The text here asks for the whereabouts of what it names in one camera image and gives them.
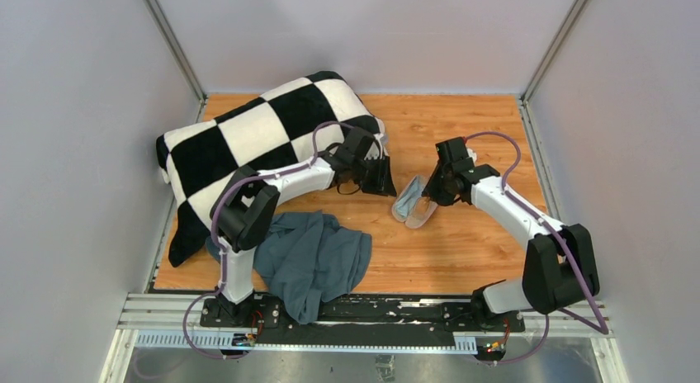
wooden table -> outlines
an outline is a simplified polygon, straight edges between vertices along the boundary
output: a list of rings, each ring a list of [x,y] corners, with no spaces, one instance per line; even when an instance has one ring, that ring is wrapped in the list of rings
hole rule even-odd
[[[229,111],[256,96],[213,95],[204,120]],[[542,190],[532,163],[518,106],[507,96],[363,95],[362,100],[386,124],[390,141],[391,172],[401,192],[416,174],[429,177],[437,155],[435,144],[477,131],[497,130],[514,137],[523,160],[509,177],[510,185],[533,205],[545,210]],[[515,152],[506,141],[489,136],[469,146],[478,161],[501,173],[513,162]],[[460,203],[438,207],[420,229],[408,229],[390,213],[394,198],[364,195],[341,196],[335,189],[298,197],[277,211],[315,211],[338,217],[341,225],[372,235],[371,263],[356,292],[456,294],[523,273],[525,253],[515,240],[486,213]],[[156,289],[211,289],[219,278],[219,265],[205,250],[180,267],[170,266],[166,255],[160,264]],[[266,289],[253,273],[257,290]]]

checkered pillow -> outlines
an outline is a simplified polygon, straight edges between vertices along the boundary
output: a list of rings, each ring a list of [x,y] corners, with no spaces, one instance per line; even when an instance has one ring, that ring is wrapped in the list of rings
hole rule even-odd
[[[283,84],[212,121],[158,137],[158,165],[177,201],[170,263],[180,265],[204,245],[209,211],[238,167],[269,170],[308,159],[314,128],[325,121],[385,132],[340,75],[323,71]],[[339,125],[319,130],[319,150],[343,142],[347,132]]]

white arm segment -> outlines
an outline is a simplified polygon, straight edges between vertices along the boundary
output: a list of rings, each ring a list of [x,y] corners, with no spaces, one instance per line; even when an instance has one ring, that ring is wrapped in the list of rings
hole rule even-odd
[[[293,167],[307,167],[298,173],[279,176],[265,181],[268,185],[277,187],[277,190],[280,192],[280,198],[277,202],[278,206],[305,193],[322,191],[330,187],[335,171],[322,158],[317,159],[311,166],[310,162],[311,158],[279,170],[262,170],[259,172],[260,175],[269,175],[283,170],[286,171]],[[251,201],[252,199],[249,199],[245,204],[249,205]],[[251,273],[253,272],[255,248],[240,250],[235,253],[223,237],[219,237],[219,241],[228,249],[228,270],[224,296],[234,304],[238,304],[253,293]]]
[[[527,242],[536,234],[549,234],[538,220],[520,206],[508,199],[501,190],[501,177],[487,177],[471,187],[471,202],[479,210],[491,215],[508,233],[510,233],[523,251]],[[508,191],[520,201],[536,211],[541,220],[546,220],[554,229],[561,230],[563,224],[540,212],[529,201],[523,199],[511,187]],[[523,292],[523,278],[502,281],[484,289],[484,298],[489,309],[496,314],[511,310],[531,309]]]

blue-gray towel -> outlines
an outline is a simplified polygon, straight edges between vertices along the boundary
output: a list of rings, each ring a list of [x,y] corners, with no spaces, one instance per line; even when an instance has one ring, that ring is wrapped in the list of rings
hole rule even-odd
[[[347,294],[360,283],[370,258],[369,234],[344,228],[321,211],[287,212],[272,219],[253,266],[270,293],[284,301],[287,313],[308,324],[317,320],[321,301]]]

white panel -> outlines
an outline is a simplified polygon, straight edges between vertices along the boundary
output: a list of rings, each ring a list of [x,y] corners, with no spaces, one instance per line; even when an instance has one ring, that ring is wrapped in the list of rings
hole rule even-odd
[[[0,0],[0,381],[97,381],[195,100],[142,0]]]
[[[159,0],[208,92],[521,92],[574,0]]]
[[[532,102],[631,381],[697,381],[700,0],[592,0]]]

